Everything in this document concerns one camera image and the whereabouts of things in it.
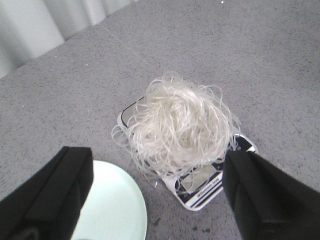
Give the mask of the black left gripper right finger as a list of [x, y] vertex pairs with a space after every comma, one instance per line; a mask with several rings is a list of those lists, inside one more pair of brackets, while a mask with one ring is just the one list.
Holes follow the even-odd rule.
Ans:
[[230, 151], [222, 184], [244, 240], [318, 240], [320, 194], [256, 153]]

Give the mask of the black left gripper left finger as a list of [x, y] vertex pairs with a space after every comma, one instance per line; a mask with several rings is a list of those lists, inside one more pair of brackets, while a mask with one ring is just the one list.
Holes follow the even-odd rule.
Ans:
[[64, 146], [0, 202], [2, 240], [69, 240], [94, 179], [89, 147]]

